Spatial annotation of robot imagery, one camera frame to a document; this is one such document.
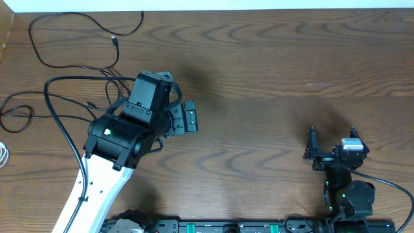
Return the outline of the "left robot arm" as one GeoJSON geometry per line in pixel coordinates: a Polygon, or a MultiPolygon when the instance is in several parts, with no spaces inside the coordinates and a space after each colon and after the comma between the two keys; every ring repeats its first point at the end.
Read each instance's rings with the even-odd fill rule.
{"type": "Polygon", "coordinates": [[[129,98],[117,100],[88,128],[80,170],[54,232],[98,232],[139,160],[161,138],[198,130],[195,103],[183,102],[169,72],[142,71],[129,98]]]}

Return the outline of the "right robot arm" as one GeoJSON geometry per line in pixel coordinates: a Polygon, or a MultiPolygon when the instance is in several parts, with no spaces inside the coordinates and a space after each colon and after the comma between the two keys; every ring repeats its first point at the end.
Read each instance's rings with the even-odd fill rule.
{"type": "Polygon", "coordinates": [[[313,162],[314,171],[325,172],[324,199],[331,216],[321,224],[324,232],[368,232],[366,218],[373,214],[375,187],[353,180],[356,171],[367,157],[369,148],[354,127],[331,152],[320,151],[314,128],[308,130],[308,143],[303,158],[313,162]]]}

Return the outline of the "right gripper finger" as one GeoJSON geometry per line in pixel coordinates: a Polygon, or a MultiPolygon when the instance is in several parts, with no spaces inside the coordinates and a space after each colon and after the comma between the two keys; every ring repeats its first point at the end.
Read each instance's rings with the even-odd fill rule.
{"type": "Polygon", "coordinates": [[[351,138],[359,139],[361,143],[364,145],[363,140],[360,138],[359,134],[357,133],[356,126],[352,126],[349,131],[349,135],[351,138]]]}
{"type": "Polygon", "coordinates": [[[312,126],[308,130],[308,141],[307,141],[307,146],[305,148],[305,152],[303,154],[303,158],[305,160],[313,160],[319,156],[320,156],[320,151],[319,151],[319,147],[317,143],[316,131],[314,127],[312,126]]]}

